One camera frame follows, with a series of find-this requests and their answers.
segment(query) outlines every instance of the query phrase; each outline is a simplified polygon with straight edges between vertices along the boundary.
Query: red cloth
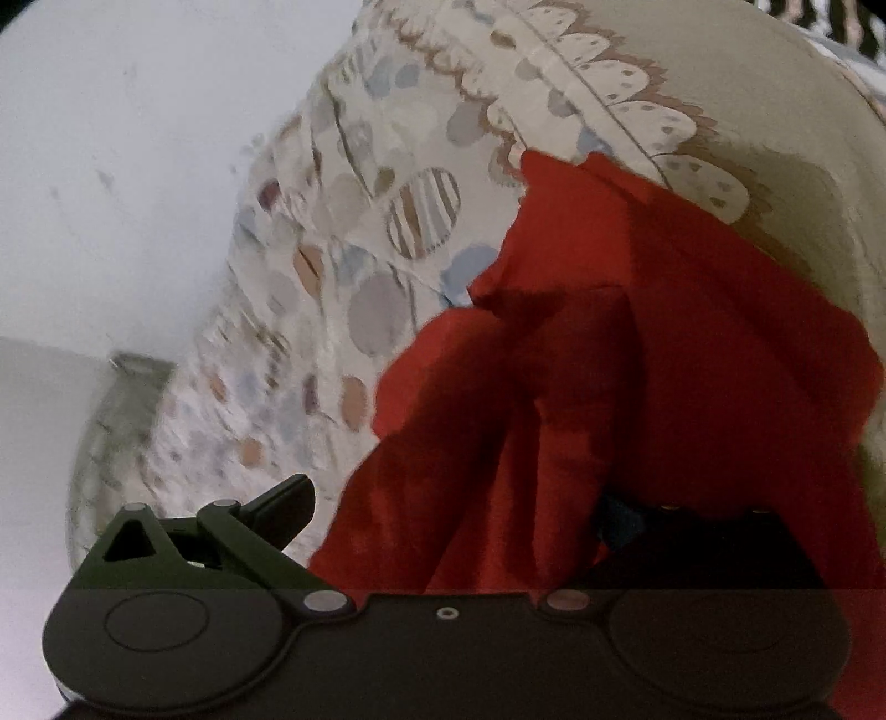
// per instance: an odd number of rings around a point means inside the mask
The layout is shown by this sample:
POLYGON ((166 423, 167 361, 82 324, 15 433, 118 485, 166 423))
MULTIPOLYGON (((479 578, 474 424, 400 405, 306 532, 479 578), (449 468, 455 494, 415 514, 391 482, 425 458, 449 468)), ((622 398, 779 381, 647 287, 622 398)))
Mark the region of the red cloth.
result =
POLYGON ((882 384, 859 322, 712 215, 601 155, 524 155, 475 308, 381 379, 381 443, 312 569, 351 592, 552 589, 593 563, 603 484, 777 512, 853 630, 835 705, 886 717, 886 572, 853 472, 882 384))

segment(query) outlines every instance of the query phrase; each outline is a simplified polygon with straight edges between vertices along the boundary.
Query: wall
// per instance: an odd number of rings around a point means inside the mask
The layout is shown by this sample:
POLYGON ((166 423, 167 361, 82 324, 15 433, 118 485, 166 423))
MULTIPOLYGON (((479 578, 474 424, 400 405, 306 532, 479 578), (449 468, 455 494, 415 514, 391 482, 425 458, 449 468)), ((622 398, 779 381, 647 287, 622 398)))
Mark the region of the wall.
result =
POLYGON ((0 336, 178 359, 260 133, 359 0, 38 0, 0 35, 0 336))
POLYGON ((67 484, 108 363, 0 338, 0 718, 49 720, 63 705, 43 662, 43 624, 71 572, 67 484))

